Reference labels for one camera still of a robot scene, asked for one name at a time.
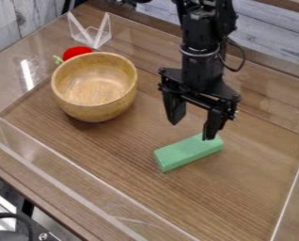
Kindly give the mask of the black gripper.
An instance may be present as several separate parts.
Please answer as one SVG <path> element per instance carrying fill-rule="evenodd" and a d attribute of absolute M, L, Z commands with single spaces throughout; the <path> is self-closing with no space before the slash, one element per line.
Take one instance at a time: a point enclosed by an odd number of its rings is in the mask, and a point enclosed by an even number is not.
<path fill-rule="evenodd" d="M 207 120 L 203 125 L 203 140 L 215 138 L 224 122 L 235 119 L 240 94 L 224 82 L 221 77 L 215 79 L 184 79 L 181 69 L 160 68 L 159 90 L 163 95 L 163 104 L 167 119 L 176 125 L 185 115 L 185 104 L 203 108 L 207 111 Z"/>

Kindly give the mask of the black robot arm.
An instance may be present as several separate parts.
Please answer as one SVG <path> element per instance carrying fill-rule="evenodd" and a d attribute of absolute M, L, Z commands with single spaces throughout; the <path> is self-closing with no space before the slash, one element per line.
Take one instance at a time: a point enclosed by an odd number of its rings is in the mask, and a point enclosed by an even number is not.
<path fill-rule="evenodd" d="M 211 140 L 236 115 L 240 94 L 224 81 L 228 35 L 236 29 L 232 0 L 172 0 L 181 26 L 181 66 L 159 70 L 167 119 L 176 124 L 189 104 L 207 110 L 203 139 Z"/>

